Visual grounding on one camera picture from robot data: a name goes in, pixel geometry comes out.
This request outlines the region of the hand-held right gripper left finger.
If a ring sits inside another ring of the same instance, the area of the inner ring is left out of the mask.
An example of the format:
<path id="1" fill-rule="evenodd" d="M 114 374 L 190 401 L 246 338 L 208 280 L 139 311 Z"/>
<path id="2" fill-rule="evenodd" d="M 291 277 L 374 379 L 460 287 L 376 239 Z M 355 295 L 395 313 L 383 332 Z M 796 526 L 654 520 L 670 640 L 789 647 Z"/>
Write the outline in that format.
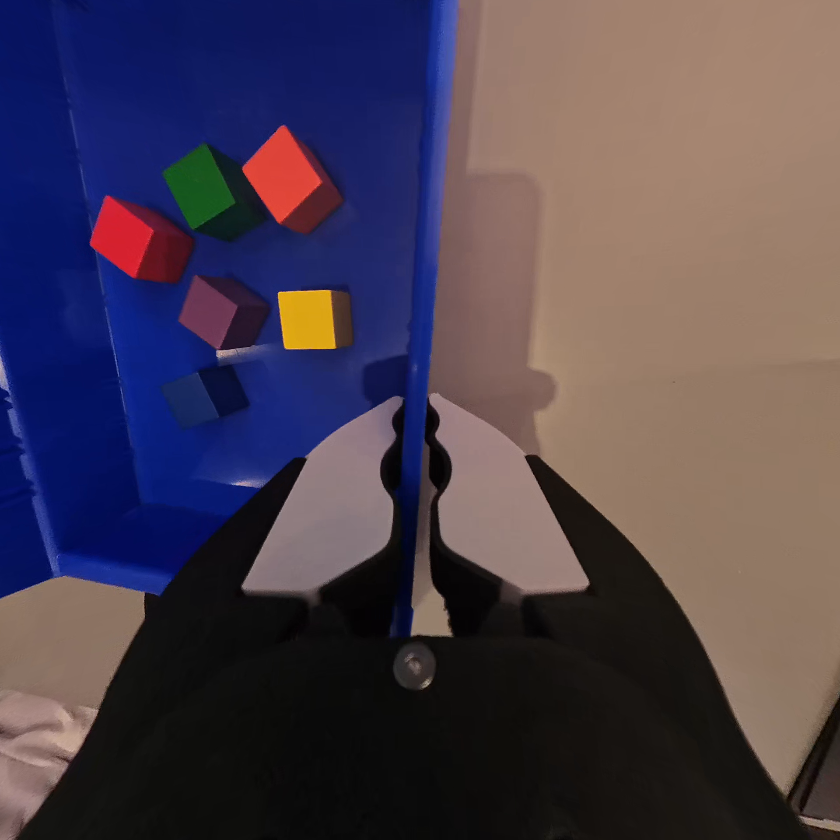
<path id="1" fill-rule="evenodd" d="M 395 525 L 387 456 L 393 396 L 326 437 L 305 464 L 245 577 L 244 593 L 319 601 L 328 585 L 383 550 Z"/>

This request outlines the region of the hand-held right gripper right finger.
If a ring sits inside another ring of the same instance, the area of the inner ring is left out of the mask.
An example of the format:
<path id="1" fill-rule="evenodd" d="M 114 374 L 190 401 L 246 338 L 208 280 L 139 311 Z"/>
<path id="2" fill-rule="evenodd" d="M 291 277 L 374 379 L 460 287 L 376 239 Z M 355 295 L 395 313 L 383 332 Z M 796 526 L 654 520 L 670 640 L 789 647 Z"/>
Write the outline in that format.
<path id="1" fill-rule="evenodd" d="M 585 592 L 589 578 L 525 452 L 440 394 L 429 402 L 438 420 L 434 441 L 450 464 L 437 499 L 444 547 L 499 583 L 503 601 Z"/>

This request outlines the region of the blue wooden cube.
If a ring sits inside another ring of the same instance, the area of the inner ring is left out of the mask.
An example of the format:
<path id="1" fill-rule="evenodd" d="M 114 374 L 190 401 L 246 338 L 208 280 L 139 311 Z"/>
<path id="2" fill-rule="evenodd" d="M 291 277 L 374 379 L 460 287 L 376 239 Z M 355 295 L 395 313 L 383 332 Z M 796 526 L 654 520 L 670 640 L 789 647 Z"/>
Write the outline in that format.
<path id="1" fill-rule="evenodd" d="M 208 424 L 249 408 L 232 365 L 212 366 L 161 385 L 175 420 L 183 428 Z"/>

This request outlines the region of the yellow wooden cube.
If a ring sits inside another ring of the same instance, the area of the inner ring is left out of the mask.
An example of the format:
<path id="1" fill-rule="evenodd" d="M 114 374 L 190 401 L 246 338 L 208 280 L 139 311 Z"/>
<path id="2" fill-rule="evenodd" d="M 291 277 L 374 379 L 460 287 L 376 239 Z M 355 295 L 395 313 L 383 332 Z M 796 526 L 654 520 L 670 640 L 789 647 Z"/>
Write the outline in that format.
<path id="1" fill-rule="evenodd" d="M 283 347 L 288 351 L 339 350 L 354 342 L 351 297 L 344 290 L 277 293 Z"/>

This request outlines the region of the purple wooden cube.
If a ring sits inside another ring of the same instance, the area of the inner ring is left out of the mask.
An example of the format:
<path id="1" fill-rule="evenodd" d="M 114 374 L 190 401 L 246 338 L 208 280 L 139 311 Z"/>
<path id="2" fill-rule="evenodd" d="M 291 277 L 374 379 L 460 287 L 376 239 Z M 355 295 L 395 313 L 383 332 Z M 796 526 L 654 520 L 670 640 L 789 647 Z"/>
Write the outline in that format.
<path id="1" fill-rule="evenodd" d="M 240 280 L 195 275 L 178 321 L 215 350 L 239 350 L 257 342 L 269 310 Z"/>

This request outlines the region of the red wooden cube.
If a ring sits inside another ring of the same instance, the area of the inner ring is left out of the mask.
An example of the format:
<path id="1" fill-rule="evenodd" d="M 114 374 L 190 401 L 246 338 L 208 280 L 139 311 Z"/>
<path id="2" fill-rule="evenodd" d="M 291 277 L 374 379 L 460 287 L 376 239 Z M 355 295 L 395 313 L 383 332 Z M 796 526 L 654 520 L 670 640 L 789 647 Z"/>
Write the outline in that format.
<path id="1" fill-rule="evenodd" d="M 181 280 L 195 241 L 161 213 L 107 195 L 90 246 L 133 279 L 173 285 Z"/>

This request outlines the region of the orange wooden cube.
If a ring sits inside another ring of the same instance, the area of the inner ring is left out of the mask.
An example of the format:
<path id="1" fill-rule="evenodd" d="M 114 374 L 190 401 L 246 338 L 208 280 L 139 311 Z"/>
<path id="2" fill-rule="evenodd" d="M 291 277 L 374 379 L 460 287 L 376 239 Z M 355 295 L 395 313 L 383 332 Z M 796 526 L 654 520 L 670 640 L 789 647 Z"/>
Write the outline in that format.
<path id="1" fill-rule="evenodd" d="M 271 216 L 308 235 L 343 204 L 319 159 L 281 125 L 244 164 L 243 173 Z"/>

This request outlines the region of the green wooden cube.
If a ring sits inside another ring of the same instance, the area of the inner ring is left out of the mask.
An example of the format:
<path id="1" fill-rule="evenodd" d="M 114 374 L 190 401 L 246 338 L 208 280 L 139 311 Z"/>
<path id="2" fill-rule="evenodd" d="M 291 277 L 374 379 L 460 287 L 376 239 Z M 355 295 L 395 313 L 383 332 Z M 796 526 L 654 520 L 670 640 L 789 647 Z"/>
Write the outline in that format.
<path id="1" fill-rule="evenodd" d="M 234 242 L 266 221 L 266 211 L 240 164 L 208 143 L 163 171 L 188 226 Z"/>

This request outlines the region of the blue plastic bin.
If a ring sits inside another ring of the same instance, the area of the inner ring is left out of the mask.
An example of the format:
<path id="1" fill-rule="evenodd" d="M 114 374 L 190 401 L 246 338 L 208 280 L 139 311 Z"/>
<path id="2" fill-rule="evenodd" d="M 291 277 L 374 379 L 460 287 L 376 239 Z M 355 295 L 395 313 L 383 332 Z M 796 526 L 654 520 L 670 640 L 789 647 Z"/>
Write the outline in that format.
<path id="1" fill-rule="evenodd" d="M 273 475 L 393 396 L 414 543 L 457 2 L 2 2 L 2 596 L 160 594 Z M 343 197 L 310 234 L 190 229 L 163 171 L 286 125 Z M 173 285 L 90 246 L 107 195 L 193 236 Z M 179 323 L 195 275 L 269 304 L 257 342 Z M 277 293 L 351 297 L 353 344 L 284 349 Z M 183 428 L 161 385 L 232 365 L 250 406 Z"/>

